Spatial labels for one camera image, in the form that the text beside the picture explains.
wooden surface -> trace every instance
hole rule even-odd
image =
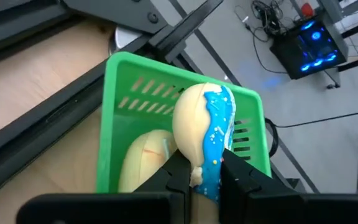
[[[0,62],[0,129],[108,56],[111,32],[84,22]],[[100,110],[0,189],[0,223],[36,195],[93,192]]]

